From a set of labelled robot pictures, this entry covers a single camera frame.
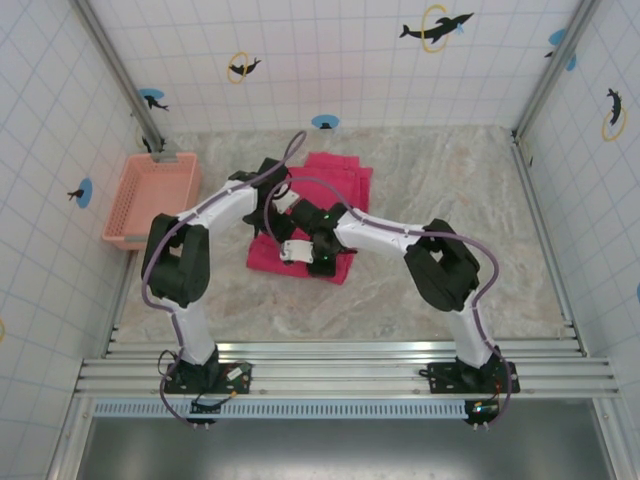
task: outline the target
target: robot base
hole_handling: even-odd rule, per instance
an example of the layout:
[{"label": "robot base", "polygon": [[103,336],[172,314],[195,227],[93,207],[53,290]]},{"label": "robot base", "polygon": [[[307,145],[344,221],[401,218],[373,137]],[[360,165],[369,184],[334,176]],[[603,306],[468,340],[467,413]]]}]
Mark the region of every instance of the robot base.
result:
[{"label": "robot base", "polygon": [[249,393],[252,366],[246,362],[219,363],[218,349],[204,365],[180,361],[171,380],[165,384],[166,394],[224,394]]},{"label": "robot base", "polygon": [[[512,393],[520,392],[520,382],[515,364],[511,369]],[[504,392],[507,372],[500,359],[491,355],[481,368],[474,368],[456,358],[455,362],[432,362],[420,375],[429,380],[431,393],[486,393]]]}]

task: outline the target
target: marble floor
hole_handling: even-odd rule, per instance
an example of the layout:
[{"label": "marble floor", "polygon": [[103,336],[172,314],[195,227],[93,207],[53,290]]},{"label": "marble floor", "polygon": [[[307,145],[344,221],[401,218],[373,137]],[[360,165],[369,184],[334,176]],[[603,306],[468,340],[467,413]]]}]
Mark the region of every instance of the marble floor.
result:
[{"label": "marble floor", "polygon": [[[295,132],[225,132],[174,139],[194,150],[205,198],[236,170],[281,158]],[[382,128],[309,131],[290,165],[308,152],[358,155],[374,168],[372,215],[407,223],[449,222],[498,257],[501,276],[481,303],[497,338],[562,335],[563,322],[510,151],[499,127]],[[404,262],[359,252],[342,286],[256,272],[245,266],[252,228],[238,223],[213,245],[205,294],[217,341],[444,340],[447,314],[427,305]],[[491,265],[479,252],[480,280]],[[138,255],[120,321],[119,341],[173,341],[168,318],[140,294]]]}]

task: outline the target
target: red towel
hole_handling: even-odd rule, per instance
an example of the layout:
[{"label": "red towel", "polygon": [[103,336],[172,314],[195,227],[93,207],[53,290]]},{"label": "red towel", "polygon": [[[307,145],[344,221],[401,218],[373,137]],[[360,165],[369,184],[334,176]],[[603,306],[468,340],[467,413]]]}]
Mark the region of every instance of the red towel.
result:
[{"label": "red towel", "polygon": [[[304,167],[290,167],[292,177],[315,177],[333,185],[354,207],[369,211],[369,190],[372,168],[360,167],[358,157],[344,157],[330,153],[311,153]],[[297,182],[293,190],[317,207],[328,209],[338,200],[333,192],[313,182]],[[297,229],[293,240],[308,240],[309,237]],[[336,275],[327,278],[329,282],[342,285],[347,278],[354,255],[340,255],[337,260]],[[295,262],[285,265],[280,260],[278,246],[265,234],[258,235],[249,246],[247,267],[263,272],[279,273],[291,277],[309,277],[305,263]]]}]

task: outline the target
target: pink basket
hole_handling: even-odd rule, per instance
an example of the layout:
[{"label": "pink basket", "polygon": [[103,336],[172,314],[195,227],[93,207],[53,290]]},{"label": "pink basket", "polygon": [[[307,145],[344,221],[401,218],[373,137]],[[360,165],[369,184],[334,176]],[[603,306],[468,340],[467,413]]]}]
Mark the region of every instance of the pink basket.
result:
[{"label": "pink basket", "polygon": [[202,172],[195,153],[153,160],[148,153],[127,159],[102,239],[122,250],[141,250],[159,213],[176,215],[198,200]]}]

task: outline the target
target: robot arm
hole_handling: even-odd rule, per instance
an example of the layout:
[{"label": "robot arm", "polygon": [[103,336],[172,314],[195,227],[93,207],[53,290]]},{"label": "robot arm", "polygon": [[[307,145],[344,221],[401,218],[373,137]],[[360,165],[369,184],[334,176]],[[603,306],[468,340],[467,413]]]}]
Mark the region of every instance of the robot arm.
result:
[{"label": "robot arm", "polygon": [[[217,347],[209,334],[201,300],[209,283],[211,240],[240,219],[253,225],[256,233],[267,230],[263,212],[268,193],[287,177],[288,170],[282,166],[259,183],[233,187],[271,168],[274,162],[266,159],[257,173],[233,174],[214,196],[220,192],[227,194],[202,212],[201,207],[207,200],[178,217],[159,215],[151,227],[143,272],[166,233],[181,219],[195,214],[162,250],[148,285],[151,293],[176,314],[184,346],[181,362],[185,368],[200,372],[200,392],[213,386],[211,382],[218,378],[219,369]],[[436,219],[428,226],[405,225],[356,210],[361,217],[358,219],[341,203],[323,210],[301,199],[288,186],[282,187],[273,197],[267,210],[272,233],[282,243],[281,259],[305,262],[314,276],[335,275],[337,256],[359,249],[403,258],[424,300],[441,311],[451,312],[457,378],[478,390],[486,390],[487,385],[489,391],[495,388],[496,365],[500,364],[492,353],[495,341],[490,337],[481,338],[471,308],[472,294],[479,284],[477,272],[480,267],[475,257],[459,240],[390,232],[366,224],[362,218],[405,232],[455,233],[446,222]],[[310,241],[288,240],[296,228],[307,233]]]}]

